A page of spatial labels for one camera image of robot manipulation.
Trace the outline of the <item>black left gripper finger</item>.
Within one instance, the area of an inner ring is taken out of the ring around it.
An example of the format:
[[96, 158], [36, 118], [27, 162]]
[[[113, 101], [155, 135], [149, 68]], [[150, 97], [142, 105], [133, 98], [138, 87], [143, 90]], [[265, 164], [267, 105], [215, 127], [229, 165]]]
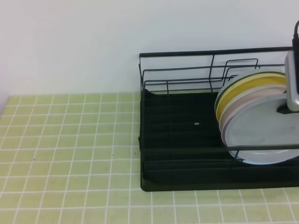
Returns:
[[288, 108], [287, 104], [283, 104], [277, 108], [277, 112], [280, 114], [292, 114], [295, 113], [295, 111], [292, 111]]

